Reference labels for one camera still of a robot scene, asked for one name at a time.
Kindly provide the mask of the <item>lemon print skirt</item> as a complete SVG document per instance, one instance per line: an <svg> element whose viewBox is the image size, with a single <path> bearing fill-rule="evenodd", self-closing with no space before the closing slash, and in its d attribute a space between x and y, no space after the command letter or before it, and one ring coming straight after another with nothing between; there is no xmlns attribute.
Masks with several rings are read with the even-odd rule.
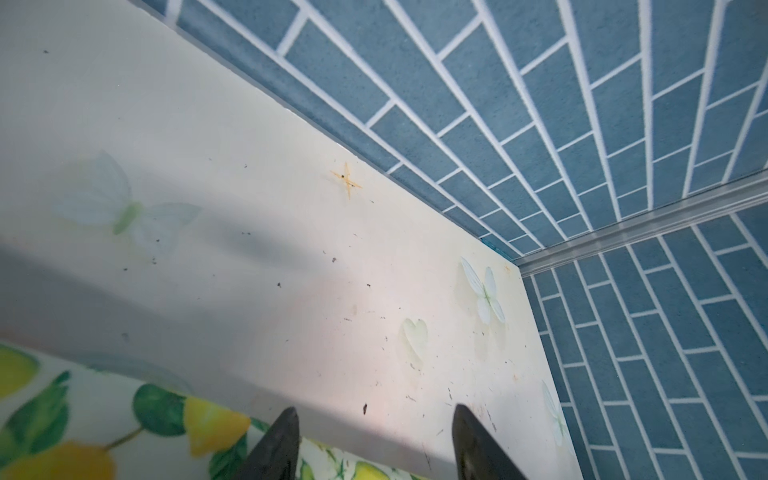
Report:
<svg viewBox="0 0 768 480"><path fill-rule="evenodd" d="M208 400L1 347L4 479L232 479L268 428Z"/></svg>

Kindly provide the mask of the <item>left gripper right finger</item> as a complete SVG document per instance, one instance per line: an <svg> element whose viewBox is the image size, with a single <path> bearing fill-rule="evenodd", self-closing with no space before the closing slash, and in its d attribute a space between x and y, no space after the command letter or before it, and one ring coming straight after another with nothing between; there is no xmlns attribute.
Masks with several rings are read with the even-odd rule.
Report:
<svg viewBox="0 0 768 480"><path fill-rule="evenodd" d="M460 480L527 479L464 404L455 406L452 440Z"/></svg>

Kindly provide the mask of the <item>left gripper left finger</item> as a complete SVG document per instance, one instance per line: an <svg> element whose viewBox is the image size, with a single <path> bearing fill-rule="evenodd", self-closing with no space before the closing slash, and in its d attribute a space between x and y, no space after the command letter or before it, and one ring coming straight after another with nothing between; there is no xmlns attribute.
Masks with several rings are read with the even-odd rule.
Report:
<svg viewBox="0 0 768 480"><path fill-rule="evenodd" d="M235 474L236 480L293 480L300 449L297 410L286 408L249 453Z"/></svg>

